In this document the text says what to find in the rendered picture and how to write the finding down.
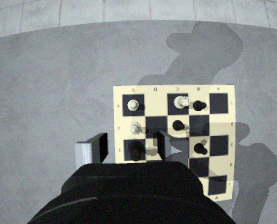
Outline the cream and black chessboard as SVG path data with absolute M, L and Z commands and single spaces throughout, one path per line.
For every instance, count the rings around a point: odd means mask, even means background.
M 182 109 L 174 105 L 178 96 L 189 97 Z M 128 102 L 136 100 L 135 111 Z M 201 111 L 195 101 L 206 102 Z M 172 123 L 180 120 L 184 130 L 175 131 Z M 131 122 L 139 123 L 137 134 L 128 131 Z M 234 85 L 144 85 L 114 86 L 114 127 L 116 163 L 163 162 L 157 153 L 157 132 L 165 131 L 177 139 L 187 139 L 188 168 L 201 180 L 204 195 L 213 201 L 232 199 L 235 162 L 235 91 Z M 143 145 L 139 161 L 128 151 L 132 141 Z M 197 154 L 197 143 L 208 149 Z

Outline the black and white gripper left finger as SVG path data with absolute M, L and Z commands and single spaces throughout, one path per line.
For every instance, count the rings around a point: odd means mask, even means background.
M 108 155 L 108 133 L 75 143 L 76 170 L 84 164 L 103 163 Z

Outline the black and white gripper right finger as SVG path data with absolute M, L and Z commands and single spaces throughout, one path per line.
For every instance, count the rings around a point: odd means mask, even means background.
M 165 131 L 157 132 L 157 153 L 163 162 L 177 161 L 188 167 L 188 140 L 177 139 Z

